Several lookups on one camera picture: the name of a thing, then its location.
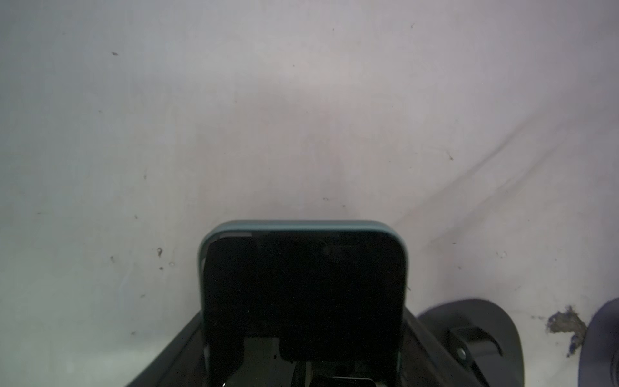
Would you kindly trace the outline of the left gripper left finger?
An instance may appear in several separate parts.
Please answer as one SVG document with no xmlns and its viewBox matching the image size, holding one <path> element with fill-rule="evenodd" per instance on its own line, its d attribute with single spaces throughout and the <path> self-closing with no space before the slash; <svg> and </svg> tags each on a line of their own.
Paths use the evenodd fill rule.
<svg viewBox="0 0 619 387">
<path fill-rule="evenodd" d="M 202 323 L 198 312 L 128 386 L 203 386 Z"/>
</svg>

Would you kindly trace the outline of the black phone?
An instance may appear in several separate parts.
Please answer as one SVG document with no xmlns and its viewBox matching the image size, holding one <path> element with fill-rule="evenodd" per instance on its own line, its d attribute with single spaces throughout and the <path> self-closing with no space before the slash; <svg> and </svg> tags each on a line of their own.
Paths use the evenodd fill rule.
<svg viewBox="0 0 619 387">
<path fill-rule="evenodd" d="M 398 383 L 408 254 L 389 226 L 366 220 L 237 220 L 198 249 L 206 384 L 229 386 L 249 343 L 272 340 L 247 385 L 341 377 Z"/>
</svg>

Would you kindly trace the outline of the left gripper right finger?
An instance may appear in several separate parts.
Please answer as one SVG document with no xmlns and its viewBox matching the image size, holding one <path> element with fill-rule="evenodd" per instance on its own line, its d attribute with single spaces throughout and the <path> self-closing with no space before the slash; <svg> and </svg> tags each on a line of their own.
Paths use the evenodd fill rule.
<svg viewBox="0 0 619 387">
<path fill-rule="evenodd" d="M 408 310 L 402 324 L 403 386 L 481 386 Z"/>
</svg>

